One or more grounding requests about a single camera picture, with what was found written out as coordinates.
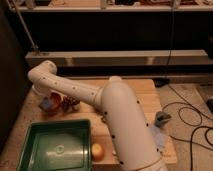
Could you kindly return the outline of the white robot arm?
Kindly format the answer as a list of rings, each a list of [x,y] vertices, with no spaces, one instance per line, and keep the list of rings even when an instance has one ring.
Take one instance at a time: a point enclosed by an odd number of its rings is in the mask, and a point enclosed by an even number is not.
[[[101,111],[123,171],[168,171],[140,100],[127,83],[112,76],[98,87],[57,76],[56,72],[55,63],[46,60],[28,72],[28,79],[41,94],[56,90]]]

